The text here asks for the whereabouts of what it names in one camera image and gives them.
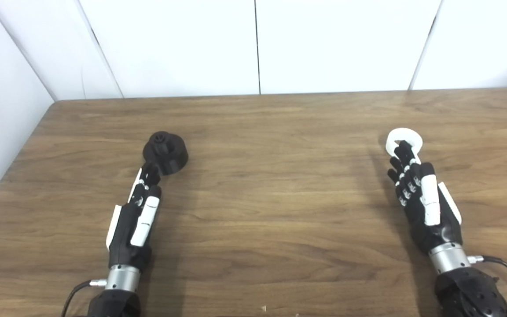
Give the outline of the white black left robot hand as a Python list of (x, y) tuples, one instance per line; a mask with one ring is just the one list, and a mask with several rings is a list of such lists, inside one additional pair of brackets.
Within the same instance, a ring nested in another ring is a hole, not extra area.
[(127, 203), (115, 206), (106, 246), (108, 266), (128, 265), (143, 272), (150, 263), (150, 234), (159, 210), (161, 173), (154, 163), (145, 163), (137, 173)]

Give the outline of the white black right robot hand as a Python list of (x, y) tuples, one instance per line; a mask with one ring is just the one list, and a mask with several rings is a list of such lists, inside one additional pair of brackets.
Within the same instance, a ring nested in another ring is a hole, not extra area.
[(412, 241), (423, 253), (445, 243), (463, 244), (459, 218), (439, 187), (434, 166), (418, 162), (405, 140), (394, 145), (387, 175), (410, 225)]

